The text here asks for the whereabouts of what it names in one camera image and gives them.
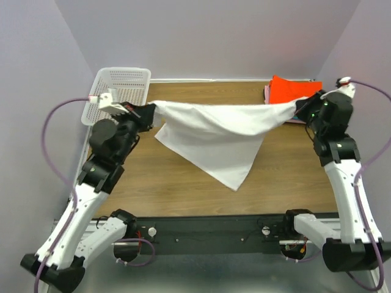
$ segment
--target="white cloth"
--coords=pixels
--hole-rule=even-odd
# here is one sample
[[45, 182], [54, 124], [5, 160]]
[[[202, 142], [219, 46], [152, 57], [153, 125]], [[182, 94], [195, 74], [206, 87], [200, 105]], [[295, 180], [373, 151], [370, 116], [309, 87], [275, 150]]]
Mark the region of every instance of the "white cloth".
[[210, 106], [154, 101], [156, 138], [233, 190], [246, 179], [265, 134], [291, 119], [295, 101]]

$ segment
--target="gray wall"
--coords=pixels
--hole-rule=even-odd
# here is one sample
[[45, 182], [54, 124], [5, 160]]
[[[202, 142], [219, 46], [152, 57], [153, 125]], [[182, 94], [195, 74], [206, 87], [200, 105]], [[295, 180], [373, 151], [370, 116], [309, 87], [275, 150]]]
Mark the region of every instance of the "gray wall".
[[[1, 1], [0, 44], [0, 292], [32, 292], [19, 262], [45, 241], [67, 201], [41, 155], [42, 123], [60, 101], [86, 96], [93, 77], [53, 0]], [[86, 130], [82, 107], [61, 110], [48, 133], [50, 153], [70, 178]]]
[[[330, 89], [337, 77], [377, 85], [391, 93], [391, 2], [362, 1], [340, 40], [323, 65], [319, 80]], [[354, 114], [348, 129], [359, 146], [365, 162], [391, 136], [391, 103], [382, 95], [357, 86]], [[391, 150], [364, 176], [368, 201], [383, 236], [391, 241]], [[387, 262], [391, 288], [391, 262]]]
[[95, 73], [314, 78], [359, 0], [56, 0]]

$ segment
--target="white plastic basket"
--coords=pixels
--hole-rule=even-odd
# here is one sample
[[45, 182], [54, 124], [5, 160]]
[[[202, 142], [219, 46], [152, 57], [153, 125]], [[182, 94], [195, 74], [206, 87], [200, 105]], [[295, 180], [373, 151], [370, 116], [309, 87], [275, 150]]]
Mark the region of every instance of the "white plastic basket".
[[[151, 71], [136, 67], [107, 67], [98, 71], [92, 84], [90, 95], [100, 95], [108, 87], [118, 90], [120, 103], [129, 102], [137, 106], [147, 101]], [[110, 118], [110, 115], [98, 110], [97, 104], [86, 102], [81, 122], [92, 126], [98, 120]]]

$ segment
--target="purple cable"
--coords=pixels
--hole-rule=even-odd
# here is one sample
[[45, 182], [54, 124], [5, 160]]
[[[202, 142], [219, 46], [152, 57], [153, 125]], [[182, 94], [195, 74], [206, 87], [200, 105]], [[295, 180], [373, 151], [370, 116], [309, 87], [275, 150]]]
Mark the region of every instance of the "purple cable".
[[80, 102], [80, 101], [88, 101], [88, 100], [89, 100], [88, 98], [77, 98], [77, 99], [70, 99], [68, 101], [64, 101], [64, 102], [58, 104], [56, 107], [54, 107], [49, 112], [48, 116], [45, 119], [43, 127], [42, 127], [41, 148], [42, 148], [43, 157], [45, 158], [46, 163], [49, 165], [50, 169], [54, 172], [54, 174], [56, 174], [57, 177], [59, 177], [61, 179], [61, 181], [64, 182], [64, 184], [71, 189], [72, 194], [73, 194], [73, 198], [71, 199], [71, 201], [73, 201], [73, 202], [72, 202], [72, 211], [69, 214], [68, 219], [65, 221], [65, 224], [61, 228], [61, 230], [60, 230], [59, 234], [57, 235], [57, 237], [53, 240], [53, 242], [50, 245], [48, 251], [46, 252], [45, 257], [43, 258], [43, 260], [41, 262], [41, 265], [38, 268], [37, 275], [35, 277], [35, 282], [34, 282], [34, 293], [38, 293], [39, 279], [41, 277], [43, 269], [45, 268], [45, 264], [48, 261], [49, 256], [53, 253], [56, 245], [59, 243], [61, 237], [64, 235], [64, 232], [67, 230], [69, 224], [71, 223], [71, 221], [73, 219], [73, 216], [75, 215], [76, 206], [77, 206], [77, 202], [78, 202], [78, 195], [76, 194], [75, 188], [73, 187], [73, 183], [71, 181], [69, 181], [63, 174], [61, 174], [61, 172], [56, 168], [56, 166], [53, 164], [53, 162], [51, 161], [51, 159], [49, 157], [48, 149], [46, 147], [46, 141], [45, 141], [45, 139], [46, 139], [46, 130], [48, 128], [48, 124], [49, 124], [50, 118], [53, 116], [54, 112], [56, 110], [58, 110], [58, 108], [66, 105], [66, 104], [70, 104], [72, 102]]
[[143, 239], [143, 238], [127, 238], [127, 239], [120, 239], [116, 242], [144, 242], [146, 244], [148, 244], [151, 248], [152, 248], [152, 255], [151, 257], [145, 261], [145, 262], [141, 262], [139, 264], [132, 264], [131, 262], [126, 262], [126, 261], [123, 261], [122, 259], [118, 258], [117, 259], [117, 262], [125, 265], [125, 266], [130, 266], [130, 267], [143, 267], [143, 266], [146, 266], [147, 264], [150, 264], [153, 260], [153, 258], [155, 257], [155, 248], [153, 246], [153, 244], [151, 242], [149, 242], [148, 240], [146, 239]]
[[[378, 92], [380, 92], [383, 95], [385, 95], [387, 97], [387, 99], [389, 99], [390, 102], [391, 102], [391, 96], [388, 93], [386, 93], [385, 91], [383, 91], [383, 90], [381, 90], [381, 89], [379, 89], [379, 88], [377, 88], [377, 87], [375, 87], [373, 85], [366, 84], [364, 82], [356, 81], [356, 80], [353, 80], [353, 79], [351, 79], [350, 82], [353, 82], [355, 84], [364, 85], [364, 86], [369, 87], [369, 88], [371, 88], [373, 90], [377, 90]], [[379, 284], [375, 288], [370, 288], [370, 287], [366, 286], [365, 284], [363, 284], [361, 281], [357, 280], [350, 272], [347, 272], [347, 273], [348, 273], [348, 276], [353, 281], [355, 281], [360, 287], [362, 287], [362, 288], [364, 288], [364, 289], [366, 289], [368, 291], [372, 291], [372, 292], [378, 291], [378, 290], [380, 290], [383, 287], [383, 284], [384, 284], [384, 265], [383, 265], [383, 261], [382, 261], [382, 258], [381, 258], [381, 254], [380, 254], [378, 245], [376, 244], [376, 241], [375, 241], [375, 239], [373, 237], [373, 234], [372, 234], [372, 232], [370, 230], [370, 225], [369, 225], [367, 216], [365, 215], [364, 207], [362, 205], [361, 198], [360, 198], [360, 190], [359, 190], [358, 182], [359, 182], [360, 178], [362, 177], [363, 173], [366, 171], [366, 169], [372, 163], [374, 163], [377, 159], [379, 159], [379, 157], [390, 146], [391, 146], [391, 137], [388, 140], [388, 142], [381, 148], [381, 150], [379, 150], [365, 164], [362, 164], [360, 170], [357, 172], [357, 174], [354, 177], [354, 194], [356, 196], [357, 205], [359, 207], [360, 215], [362, 217], [362, 221], [364, 223], [365, 230], [367, 231], [368, 237], [371, 240], [371, 243], [372, 243], [372, 246], [373, 246], [373, 250], [375, 251], [376, 259], [378, 260], [378, 264], [379, 264]]]

